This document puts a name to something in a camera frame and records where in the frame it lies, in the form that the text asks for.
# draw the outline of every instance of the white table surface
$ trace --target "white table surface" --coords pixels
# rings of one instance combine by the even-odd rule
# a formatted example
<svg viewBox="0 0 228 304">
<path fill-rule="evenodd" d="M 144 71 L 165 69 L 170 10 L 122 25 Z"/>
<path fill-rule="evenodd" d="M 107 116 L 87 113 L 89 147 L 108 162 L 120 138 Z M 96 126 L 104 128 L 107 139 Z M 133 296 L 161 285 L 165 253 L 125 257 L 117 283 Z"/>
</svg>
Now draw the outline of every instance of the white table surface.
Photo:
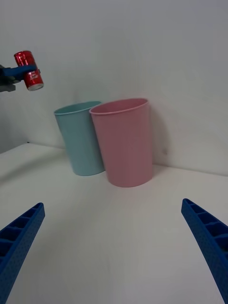
<svg viewBox="0 0 228 304">
<path fill-rule="evenodd" d="M 228 178 L 155 166 L 139 187 L 76 176 L 64 150 L 0 155 L 0 229 L 42 201 L 46 217 L 7 304 L 221 304 L 181 214 L 187 197 L 228 223 Z"/>
</svg>

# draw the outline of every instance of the red soda can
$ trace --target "red soda can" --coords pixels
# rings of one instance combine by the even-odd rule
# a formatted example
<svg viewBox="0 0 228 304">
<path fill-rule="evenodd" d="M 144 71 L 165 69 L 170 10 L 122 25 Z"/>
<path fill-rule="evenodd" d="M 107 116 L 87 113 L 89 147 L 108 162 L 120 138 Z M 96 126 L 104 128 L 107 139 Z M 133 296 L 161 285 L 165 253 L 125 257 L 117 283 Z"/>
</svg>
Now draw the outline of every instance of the red soda can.
<svg viewBox="0 0 228 304">
<path fill-rule="evenodd" d="M 18 64 L 18 66 L 35 65 L 37 67 L 37 64 L 30 51 L 18 52 L 14 55 L 14 58 Z M 29 91 L 36 91 L 36 90 L 41 89 L 44 86 L 44 83 L 40 76 L 40 72 L 39 72 L 38 68 L 36 68 L 35 71 L 25 73 L 24 81 L 25 81 L 26 87 Z"/>
</svg>

